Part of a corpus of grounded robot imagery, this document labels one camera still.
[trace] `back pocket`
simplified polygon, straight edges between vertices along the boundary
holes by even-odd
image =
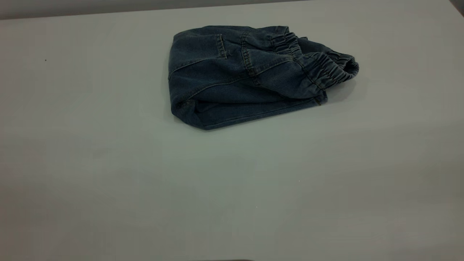
[[[208,59],[227,59],[222,34],[177,34],[169,55],[169,78],[177,70]]]

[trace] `white table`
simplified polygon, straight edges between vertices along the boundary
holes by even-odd
[[[288,25],[360,73],[215,131],[169,110],[174,34]],[[461,261],[464,19],[314,0],[0,21],[0,260]]]

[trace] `stitching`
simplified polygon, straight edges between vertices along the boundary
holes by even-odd
[[[248,53],[248,49],[245,47],[245,38],[248,36],[248,32],[244,32],[242,34],[242,37],[240,39],[242,43],[242,57],[243,57],[243,63],[245,65],[245,69],[248,71],[248,75],[251,77],[255,76],[255,73],[253,72],[253,66],[251,65],[251,58],[250,54]]]
[[[274,64],[274,65],[271,64],[268,68],[263,69],[263,70],[260,71],[260,72],[257,72],[255,76],[257,76],[257,75],[259,75],[259,74],[261,74],[261,73],[263,73],[263,72],[266,72],[266,71],[268,71],[268,70],[270,70],[270,69],[272,69],[272,68],[274,68],[274,67],[276,67],[276,66],[278,66],[278,65],[281,65],[281,64],[284,64],[284,63],[287,63],[287,62],[292,62],[292,61],[293,61],[293,60],[284,60],[284,61],[281,61],[281,62],[276,63],[276,64]]]
[[[207,87],[205,87],[205,88],[202,88],[202,89],[198,90],[197,92],[195,92],[195,93],[192,94],[191,96],[189,96],[189,97],[188,97],[184,102],[182,102],[182,103],[187,102],[187,101],[188,101],[189,99],[191,99],[193,96],[199,94],[200,92],[202,92],[202,91],[204,91],[204,90],[206,90],[206,89],[208,89],[208,88],[211,88],[211,87],[214,87],[214,86],[218,86],[218,85],[229,85],[229,84],[233,84],[233,83],[235,83],[235,82],[238,82],[238,81],[241,81],[241,80],[245,80],[245,79],[249,79],[249,78],[251,78],[251,77],[239,78],[239,79],[233,80],[233,81],[231,81],[231,82],[220,83],[220,84],[213,84],[213,85],[207,86]]]
[[[274,40],[272,39],[271,36],[269,36],[269,41],[271,42],[272,51],[274,52],[274,54],[277,54],[276,53],[276,47],[274,46]]]
[[[222,34],[219,35],[218,41],[219,41],[219,43],[221,44],[221,47],[222,47],[221,54],[222,54],[222,56],[224,56],[224,59],[227,60],[226,48],[224,47],[224,40],[222,39]]]
[[[205,126],[205,127],[210,127],[210,126],[220,125],[220,124],[228,123],[228,122],[235,121],[235,120],[239,120],[239,119],[247,119],[247,118],[252,118],[252,117],[256,117],[256,116],[260,116],[260,115],[264,115],[264,114],[269,114],[269,113],[273,113],[273,112],[276,112],[276,111],[281,111],[281,110],[285,110],[285,109],[288,109],[288,108],[292,108],[292,107],[295,107],[295,106],[298,106],[298,105],[302,105],[302,104],[308,103],[308,102],[312,101],[313,99],[314,99],[314,97],[313,97],[313,98],[309,98],[309,100],[304,101],[304,102],[302,102],[302,103],[298,103],[298,104],[295,104],[295,105],[292,105],[292,106],[288,106],[288,107],[284,107],[284,108],[281,108],[281,109],[277,109],[277,110],[273,110],[273,111],[267,111],[267,112],[263,112],[263,113],[259,113],[259,114],[254,114],[254,115],[251,115],[251,116],[246,116],[246,117],[233,118],[233,119],[226,120],[226,121],[223,121],[223,122],[220,122],[220,123],[215,123],[215,124],[210,124],[210,125],[204,125],[204,126]]]
[[[321,106],[321,102],[316,97],[314,97],[314,100],[317,102],[317,104],[319,104],[319,106]]]
[[[206,58],[206,59],[202,59],[202,60],[198,60],[198,61],[193,61],[193,62],[190,61],[190,62],[188,62],[188,63],[186,63],[186,64],[184,64],[184,65],[180,65],[179,68],[173,70],[173,71],[170,73],[170,75],[169,75],[169,77],[168,77],[168,80],[171,79],[171,76],[173,75],[174,72],[176,72],[176,71],[178,71],[178,70],[180,70],[180,69],[183,69],[183,68],[185,68],[185,67],[188,67],[188,66],[190,66],[190,65],[194,65],[194,64],[196,64],[196,63],[199,63],[199,62],[202,62],[202,61],[206,61],[206,60],[210,60],[210,59],[212,59],[212,58]]]
[[[308,78],[308,80],[309,80],[310,82],[312,82],[312,83],[313,83],[314,85],[316,85],[319,89],[321,89],[322,91],[324,91],[323,88],[321,88],[317,83],[315,83],[313,80],[311,80],[311,78],[309,78],[308,73],[304,70],[304,67],[303,67],[302,64],[300,64],[300,63],[299,63],[298,61],[296,61],[296,60],[293,60],[293,61],[296,62],[297,64],[299,64],[299,65],[301,66],[301,70],[304,72],[304,75],[306,76],[306,78]]]

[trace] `gray wall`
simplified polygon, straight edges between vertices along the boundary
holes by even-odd
[[[2,0],[0,19],[289,1],[295,0]]]
[[[464,15],[464,0],[450,0],[451,3]]]

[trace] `denim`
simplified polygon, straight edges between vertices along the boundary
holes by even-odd
[[[286,26],[207,26],[174,36],[171,111],[204,130],[327,102],[326,89],[353,78],[354,57],[299,38]]]

